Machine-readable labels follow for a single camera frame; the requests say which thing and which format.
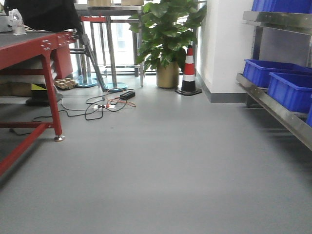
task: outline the power strip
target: power strip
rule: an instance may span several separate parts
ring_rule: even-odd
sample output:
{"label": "power strip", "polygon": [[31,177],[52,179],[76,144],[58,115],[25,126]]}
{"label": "power strip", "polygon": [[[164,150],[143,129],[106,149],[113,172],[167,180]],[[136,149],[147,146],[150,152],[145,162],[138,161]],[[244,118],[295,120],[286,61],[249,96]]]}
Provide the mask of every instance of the power strip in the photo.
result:
{"label": "power strip", "polygon": [[[109,105],[108,107],[106,107],[106,105],[104,105],[104,107],[106,109],[114,109],[115,108],[115,105]],[[93,110],[95,111],[101,111],[102,110],[102,107],[98,106],[98,105],[94,105],[93,106]]]}
{"label": "power strip", "polygon": [[123,94],[120,94],[120,99],[128,100],[130,98],[133,98],[135,95],[136,95],[135,91],[127,91]]}

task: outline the cardboard box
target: cardboard box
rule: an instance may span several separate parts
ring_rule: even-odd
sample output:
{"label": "cardboard box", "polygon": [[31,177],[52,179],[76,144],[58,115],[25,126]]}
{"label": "cardboard box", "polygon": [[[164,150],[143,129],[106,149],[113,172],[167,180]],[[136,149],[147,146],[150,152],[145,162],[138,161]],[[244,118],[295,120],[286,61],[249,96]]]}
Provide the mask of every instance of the cardboard box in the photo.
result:
{"label": "cardboard box", "polygon": [[0,96],[31,97],[31,84],[22,82],[0,84]]}
{"label": "cardboard box", "polygon": [[114,0],[88,0],[88,6],[113,6]]}
{"label": "cardboard box", "polygon": [[144,5],[144,0],[121,0],[122,6],[141,6]]}

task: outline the extension cord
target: extension cord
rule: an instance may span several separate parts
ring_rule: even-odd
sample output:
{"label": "extension cord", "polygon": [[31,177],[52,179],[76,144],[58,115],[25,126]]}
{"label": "extension cord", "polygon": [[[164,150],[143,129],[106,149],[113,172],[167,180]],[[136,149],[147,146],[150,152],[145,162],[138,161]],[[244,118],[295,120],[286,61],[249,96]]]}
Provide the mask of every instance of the extension cord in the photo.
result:
{"label": "extension cord", "polygon": [[[103,105],[106,109],[114,109],[115,105],[109,105],[109,107],[106,107],[106,105]],[[102,107],[98,106],[98,105],[94,105],[93,109],[95,111],[102,111]]]}

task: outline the black power adapter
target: black power adapter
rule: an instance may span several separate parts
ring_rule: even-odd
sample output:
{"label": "black power adapter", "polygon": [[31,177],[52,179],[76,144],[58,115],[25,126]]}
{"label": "black power adapter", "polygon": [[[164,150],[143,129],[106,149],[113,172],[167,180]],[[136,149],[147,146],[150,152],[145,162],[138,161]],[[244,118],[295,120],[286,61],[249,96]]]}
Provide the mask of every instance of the black power adapter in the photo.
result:
{"label": "black power adapter", "polygon": [[120,99],[122,100],[128,100],[130,98],[133,98],[136,95],[134,91],[127,91],[120,95]]}

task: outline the high table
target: high table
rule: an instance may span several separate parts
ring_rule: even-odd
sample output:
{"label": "high table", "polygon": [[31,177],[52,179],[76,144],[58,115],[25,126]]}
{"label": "high table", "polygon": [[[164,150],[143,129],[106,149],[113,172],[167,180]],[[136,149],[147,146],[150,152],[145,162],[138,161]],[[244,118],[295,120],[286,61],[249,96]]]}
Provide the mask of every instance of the high table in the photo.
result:
{"label": "high table", "polygon": [[[107,26],[107,40],[110,52],[110,60],[111,60],[111,69],[112,69],[112,80],[113,80],[113,88],[117,88],[117,77],[116,77],[116,65],[115,65],[115,57],[114,57],[114,47],[113,47],[113,38],[112,38],[112,29],[111,23],[131,23],[137,22],[140,23],[139,20],[135,19],[111,19],[111,16],[131,16],[133,14],[141,15],[142,7],[141,6],[88,6],[87,4],[75,4],[75,9],[77,13],[81,16],[104,16],[106,17],[106,26]],[[137,49],[140,47],[140,43],[142,41],[141,32],[138,33],[138,38],[134,39],[134,59],[137,57]],[[140,84],[143,87],[143,64],[139,65],[139,73],[140,73]]]}
{"label": "high table", "polygon": [[0,162],[0,175],[25,152],[25,150],[46,130],[53,128],[55,141],[63,141],[57,99],[51,73],[51,55],[59,63],[64,50],[69,51],[68,44],[75,42],[71,32],[60,33],[27,33],[15,36],[12,33],[0,33],[0,70],[19,62],[40,56],[42,69],[35,73],[44,75],[48,93],[52,122],[0,122],[0,128],[33,128],[34,131]]}

